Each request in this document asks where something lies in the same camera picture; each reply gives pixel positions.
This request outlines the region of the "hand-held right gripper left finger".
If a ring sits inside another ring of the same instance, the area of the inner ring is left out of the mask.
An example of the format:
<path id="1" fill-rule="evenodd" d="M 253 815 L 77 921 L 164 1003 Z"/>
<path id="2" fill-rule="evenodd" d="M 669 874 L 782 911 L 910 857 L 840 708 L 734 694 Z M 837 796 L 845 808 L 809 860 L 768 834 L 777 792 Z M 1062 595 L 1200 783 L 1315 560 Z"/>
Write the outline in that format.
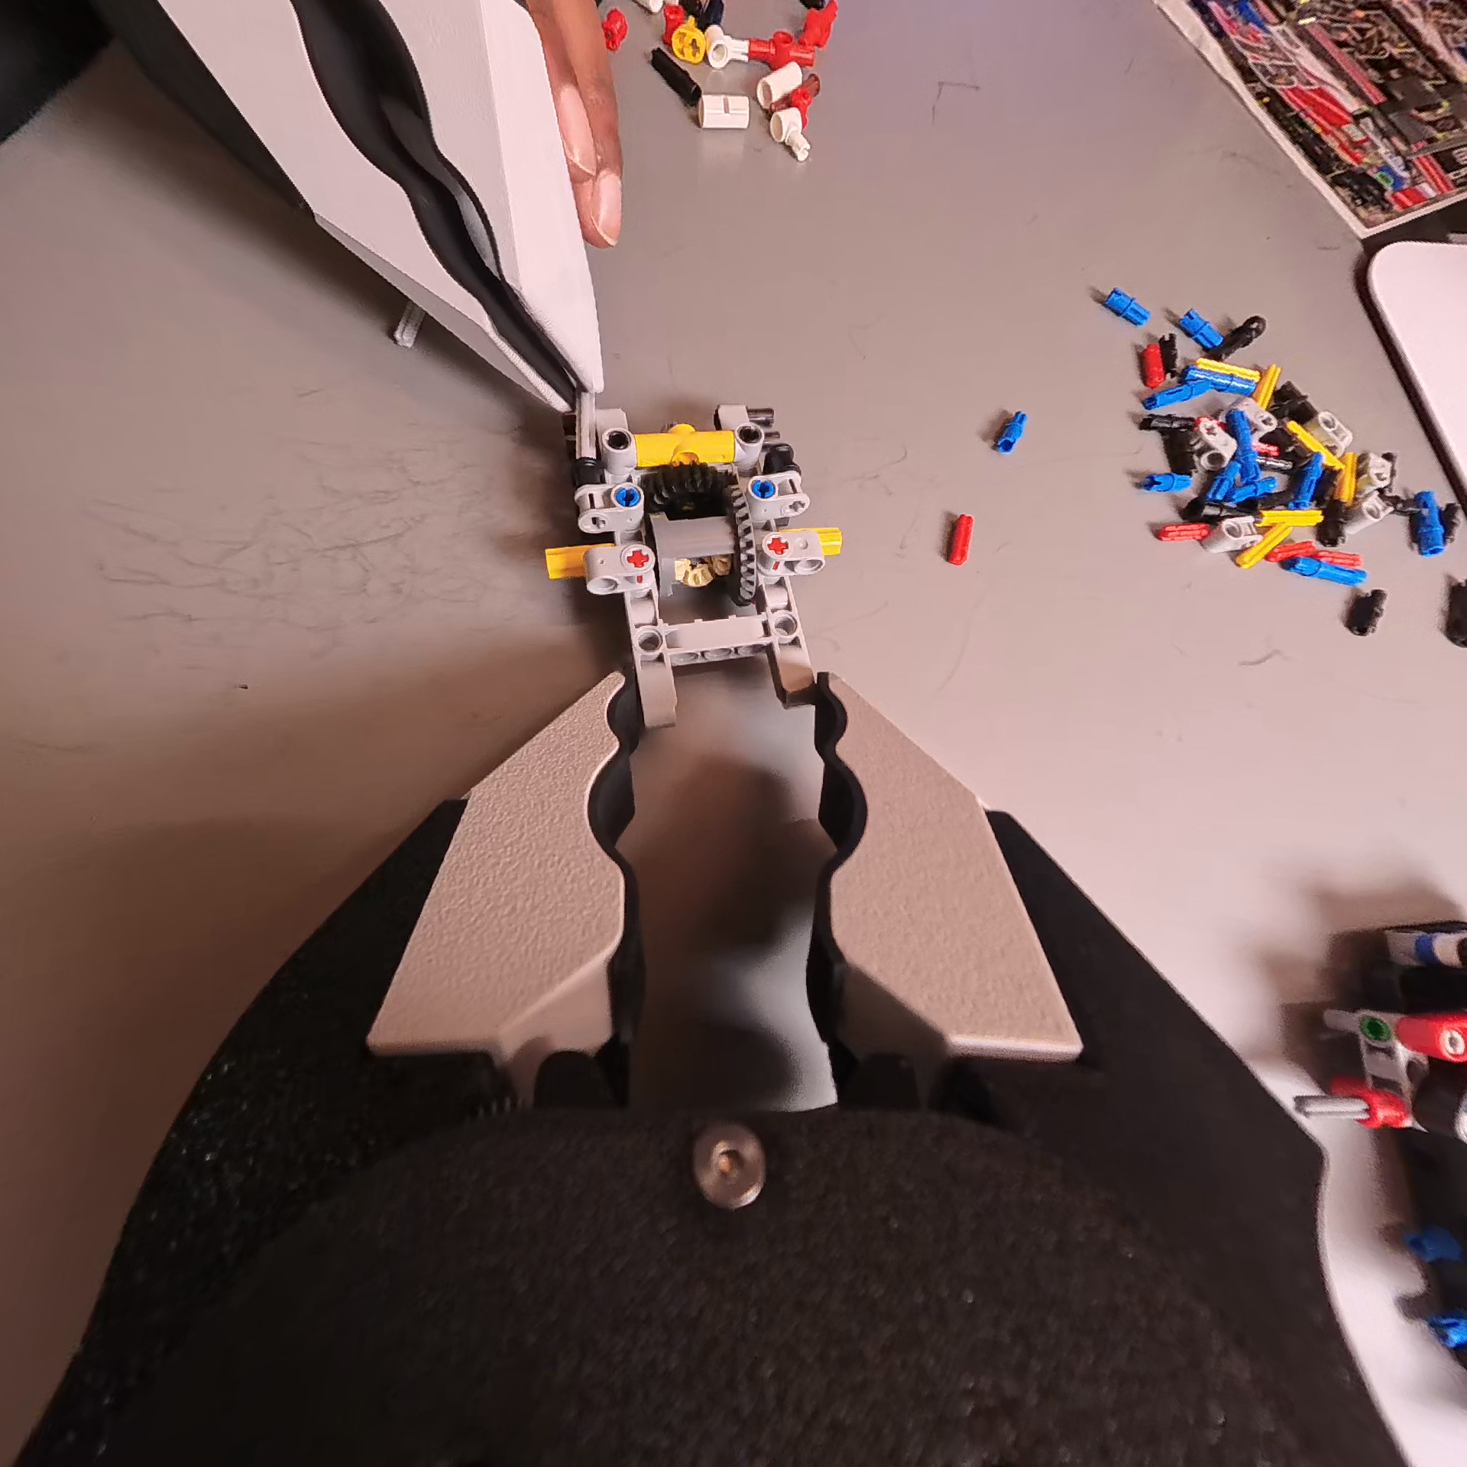
<path id="1" fill-rule="evenodd" d="M 580 1052 L 627 1103 L 646 961 L 618 839 L 641 727 L 636 689 L 611 672 L 472 787 L 374 1052 L 486 1052 L 522 1101 L 554 1054 Z"/>

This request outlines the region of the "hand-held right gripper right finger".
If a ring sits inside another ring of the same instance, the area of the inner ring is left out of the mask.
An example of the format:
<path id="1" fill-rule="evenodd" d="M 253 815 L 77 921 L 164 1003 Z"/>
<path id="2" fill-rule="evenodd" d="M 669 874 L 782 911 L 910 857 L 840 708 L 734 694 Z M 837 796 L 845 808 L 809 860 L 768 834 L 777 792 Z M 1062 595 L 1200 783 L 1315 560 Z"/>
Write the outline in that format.
<path id="1" fill-rule="evenodd" d="M 1069 1064 L 1081 1033 L 989 810 L 851 684 L 812 687 L 809 1003 L 845 1105 L 924 1106 L 971 1059 Z"/>

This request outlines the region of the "pile of blue yellow lego pins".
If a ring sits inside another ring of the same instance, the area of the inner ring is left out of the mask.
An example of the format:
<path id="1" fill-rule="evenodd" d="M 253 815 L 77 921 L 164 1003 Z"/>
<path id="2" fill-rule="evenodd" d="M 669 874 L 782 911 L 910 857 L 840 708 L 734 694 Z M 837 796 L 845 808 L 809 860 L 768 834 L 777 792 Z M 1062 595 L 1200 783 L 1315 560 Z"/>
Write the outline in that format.
<path id="1" fill-rule="evenodd" d="M 1422 560 L 1464 544 L 1464 506 L 1409 488 L 1394 450 L 1364 450 L 1355 432 L 1287 380 L 1277 361 L 1250 359 L 1268 322 L 1228 326 L 1195 307 L 1160 322 L 1137 352 L 1133 425 L 1160 439 L 1167 465 L 1135 479 L 1167 518 L 1163 544 L 1191 544 L 1238 570 L 1273 565 L 1352 596 L 1374 582 L 1355 539 L 1399 523 Z"/>

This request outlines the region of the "large black red lego chassis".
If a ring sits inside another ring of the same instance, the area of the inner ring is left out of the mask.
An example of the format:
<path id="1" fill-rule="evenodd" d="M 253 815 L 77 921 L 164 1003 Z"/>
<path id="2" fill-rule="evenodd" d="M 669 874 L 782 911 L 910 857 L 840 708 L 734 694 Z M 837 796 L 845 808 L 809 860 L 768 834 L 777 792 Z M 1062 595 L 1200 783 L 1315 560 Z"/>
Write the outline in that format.
<path id="1" fill-rule="evenodd" d="M 1423 1265 L 1429 1330 L 1465 1363 L 1465 921 L 1385 927 L 1359 995 L 1324 1010 L 1354 1058 L 1324 1091 L 1292 1098 L 1310 1120 L 1395 1136 Z"/>

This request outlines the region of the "small grey yellow lego gear assembly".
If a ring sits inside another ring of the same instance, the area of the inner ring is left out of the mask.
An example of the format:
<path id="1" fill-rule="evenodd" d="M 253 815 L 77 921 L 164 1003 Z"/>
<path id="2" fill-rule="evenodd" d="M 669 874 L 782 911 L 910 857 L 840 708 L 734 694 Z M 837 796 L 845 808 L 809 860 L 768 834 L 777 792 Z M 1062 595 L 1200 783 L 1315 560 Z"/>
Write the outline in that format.
<path id="1" fill-rule="evenodd" d="M 711 427 L 639 432 L 597 401 L 599 458 L 575 460 L 582 544 L 548 548 L 554 581 L 615 598 L 629 628 L 630 680 L 646 727 L 676 717 L 676 673 L 763 658 L 784 705 L 816 687 L 796 581 L 842 553 L 842 532 L 809 521 L 793 446 L 770 408 L 720 404 Z"/>

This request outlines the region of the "lego sticker sheet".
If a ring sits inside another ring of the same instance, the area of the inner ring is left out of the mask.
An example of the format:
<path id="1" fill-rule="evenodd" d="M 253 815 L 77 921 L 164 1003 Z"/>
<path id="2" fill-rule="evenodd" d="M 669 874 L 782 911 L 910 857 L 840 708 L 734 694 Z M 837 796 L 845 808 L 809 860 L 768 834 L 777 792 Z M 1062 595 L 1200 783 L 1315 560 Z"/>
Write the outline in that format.
<path id="1" fill-rule="evenodd" d="M 1464 1 L 1156 6 L 1357 235 L 1464 203 Z"/>

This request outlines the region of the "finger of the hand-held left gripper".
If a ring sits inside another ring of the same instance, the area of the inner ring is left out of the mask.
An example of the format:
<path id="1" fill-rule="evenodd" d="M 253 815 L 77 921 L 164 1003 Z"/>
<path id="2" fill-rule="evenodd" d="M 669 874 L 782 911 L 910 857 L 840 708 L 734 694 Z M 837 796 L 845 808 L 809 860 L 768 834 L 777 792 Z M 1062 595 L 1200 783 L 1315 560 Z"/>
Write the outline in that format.
<path id="1" fill-rule="evenodd" d="M 334 233 L 552 410 L 580 396 L 580 223 L 513 1 L 162 3 Z"/>
<path id="2" fill-rule="evenodd" d="M 590 266 L 522 3 L 292 6 L 332 118 L 321 228 L 533 394 L 601 390 Z"/>

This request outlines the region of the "person's left hand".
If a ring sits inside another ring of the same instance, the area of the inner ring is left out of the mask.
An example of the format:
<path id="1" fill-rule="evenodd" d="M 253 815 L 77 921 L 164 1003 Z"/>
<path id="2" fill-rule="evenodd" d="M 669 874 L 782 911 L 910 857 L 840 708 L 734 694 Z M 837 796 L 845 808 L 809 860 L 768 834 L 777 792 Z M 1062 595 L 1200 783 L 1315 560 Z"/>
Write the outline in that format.
<path id="1" fill-rule="evenodd" d="M 580 231 L 610 249 L 622 230 L 618 102 L 596 1 L 526 1 L 552 88 Z"/>

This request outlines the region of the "pile of red white lego pieces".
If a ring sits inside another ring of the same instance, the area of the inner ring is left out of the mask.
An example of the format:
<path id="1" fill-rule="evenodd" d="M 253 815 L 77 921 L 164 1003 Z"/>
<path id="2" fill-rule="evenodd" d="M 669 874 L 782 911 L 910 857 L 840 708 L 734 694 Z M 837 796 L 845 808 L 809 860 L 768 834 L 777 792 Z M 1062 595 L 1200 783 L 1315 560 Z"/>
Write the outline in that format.
<path id="1" fill-rule="evenodd" d="M 702 134 L 767 134 L 796 162 L 812 155 L 810 118 L 838 22 L 837 1 L 788 4 L 761 34 L 737 3 L 596 3 L 601 38 L 639 80 L 653 80 L 678 116 Z"/>

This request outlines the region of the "white book stand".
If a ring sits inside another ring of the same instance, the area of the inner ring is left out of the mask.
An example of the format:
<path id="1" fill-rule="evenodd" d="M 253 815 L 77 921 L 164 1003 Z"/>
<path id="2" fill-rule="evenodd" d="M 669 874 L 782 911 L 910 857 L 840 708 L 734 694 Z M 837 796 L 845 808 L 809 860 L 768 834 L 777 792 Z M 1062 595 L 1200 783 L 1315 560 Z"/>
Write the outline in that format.
<path id="1" fill-rule="evenodd" d="M 1465 497 L 1465 242 L 1371 252 L 1366 303 L 1458 500 Z"/>

